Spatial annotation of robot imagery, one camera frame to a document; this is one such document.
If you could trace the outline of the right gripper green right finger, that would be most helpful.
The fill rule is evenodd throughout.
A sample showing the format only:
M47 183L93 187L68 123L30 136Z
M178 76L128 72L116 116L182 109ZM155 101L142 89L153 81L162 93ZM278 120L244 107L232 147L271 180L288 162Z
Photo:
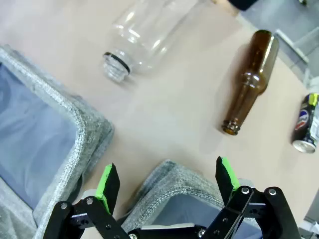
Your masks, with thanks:
M299 239L301 235L283 191L268 187L264 192L241 185L225 157L216 160L215 178L224 203L200 239L232 239L244 219L254 219L264 239Z

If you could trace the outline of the person's left hand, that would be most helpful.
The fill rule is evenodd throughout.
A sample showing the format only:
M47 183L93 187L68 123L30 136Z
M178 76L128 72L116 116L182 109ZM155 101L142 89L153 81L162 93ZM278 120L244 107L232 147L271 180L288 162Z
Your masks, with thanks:
M232 16L237 16L240 12L240 10L236 8L228 0L214 0L213 2L218 6L222 7L226 12L228 12Z

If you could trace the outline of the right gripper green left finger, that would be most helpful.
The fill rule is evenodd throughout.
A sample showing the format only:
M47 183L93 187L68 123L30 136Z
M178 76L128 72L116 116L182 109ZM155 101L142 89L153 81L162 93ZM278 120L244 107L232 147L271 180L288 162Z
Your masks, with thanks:
M44 239L79 239L87 228L96 228L104 239L128 239L128 234L114 219L113 212L120 188L114 164L105 167L94 196L73 205L57 202L44 232Z

